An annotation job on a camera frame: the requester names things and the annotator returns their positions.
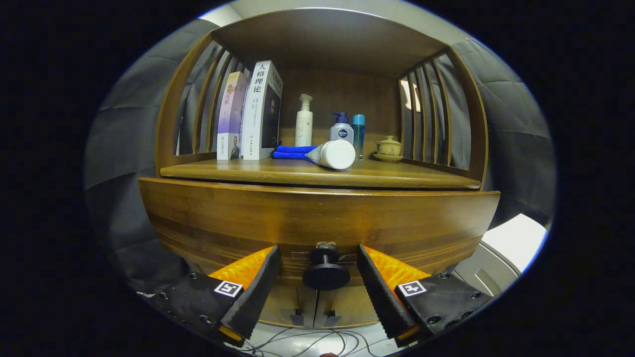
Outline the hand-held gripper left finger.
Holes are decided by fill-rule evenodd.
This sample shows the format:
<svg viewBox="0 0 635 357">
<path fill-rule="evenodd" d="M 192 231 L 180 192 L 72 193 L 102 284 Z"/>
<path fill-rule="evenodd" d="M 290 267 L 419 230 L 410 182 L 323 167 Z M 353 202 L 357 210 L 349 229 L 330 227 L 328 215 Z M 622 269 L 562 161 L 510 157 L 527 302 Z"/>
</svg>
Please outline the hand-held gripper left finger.
<svg viewBox="0 0 635 357">
<path fill-rule="evenodd" d="M 264 248 L 212 274 L 190 273 L 154 294 L 149 303 L 195 334 L 243 347 L 281 264 L 278 246 Z"/>
</svg>

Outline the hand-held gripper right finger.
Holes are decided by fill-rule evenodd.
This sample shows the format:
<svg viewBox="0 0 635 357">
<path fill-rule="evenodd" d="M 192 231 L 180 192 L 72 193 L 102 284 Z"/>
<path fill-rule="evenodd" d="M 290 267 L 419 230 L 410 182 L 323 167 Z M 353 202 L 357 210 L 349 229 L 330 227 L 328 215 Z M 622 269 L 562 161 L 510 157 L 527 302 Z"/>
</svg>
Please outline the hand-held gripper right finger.
<svg viewBox="0 0 635 357">
<path fill-rule="evenodd" d="M 491 300 L 451 273 L 424 273 L 362 244 L 357 268 L 384 332 L 398 347 L 450 329 Z"/>
</svg>

